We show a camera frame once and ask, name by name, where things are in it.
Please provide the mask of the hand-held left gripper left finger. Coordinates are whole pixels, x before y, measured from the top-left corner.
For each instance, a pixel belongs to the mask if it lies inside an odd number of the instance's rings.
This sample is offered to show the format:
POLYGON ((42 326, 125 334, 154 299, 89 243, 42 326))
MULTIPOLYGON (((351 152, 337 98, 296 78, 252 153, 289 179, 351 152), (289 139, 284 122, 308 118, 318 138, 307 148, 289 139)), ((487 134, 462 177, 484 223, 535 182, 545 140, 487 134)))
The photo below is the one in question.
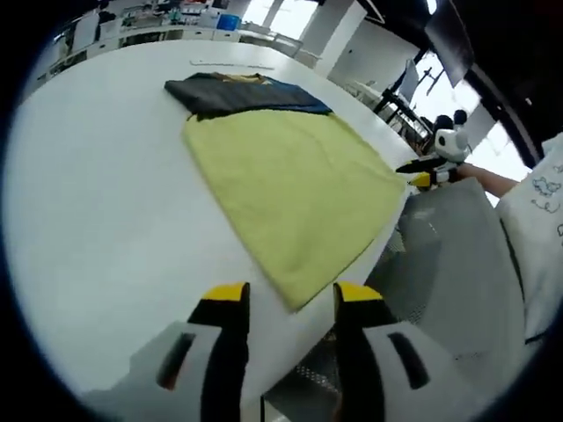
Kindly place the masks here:
POLYGON ((238 421, 249 325, 249 283, 211 288, 133 355, 132 420, 238 421))

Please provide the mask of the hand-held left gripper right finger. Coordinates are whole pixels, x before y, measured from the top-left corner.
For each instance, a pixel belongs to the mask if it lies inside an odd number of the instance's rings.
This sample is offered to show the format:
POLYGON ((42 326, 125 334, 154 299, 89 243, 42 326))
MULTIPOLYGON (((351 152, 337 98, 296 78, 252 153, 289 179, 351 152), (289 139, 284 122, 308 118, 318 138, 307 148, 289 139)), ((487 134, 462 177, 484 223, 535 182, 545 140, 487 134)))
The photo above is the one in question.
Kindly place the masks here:
POLYGON ((333 297, 341 421, 473 418, 474 390, 441 345, 371 287, 338 281, 333 297))

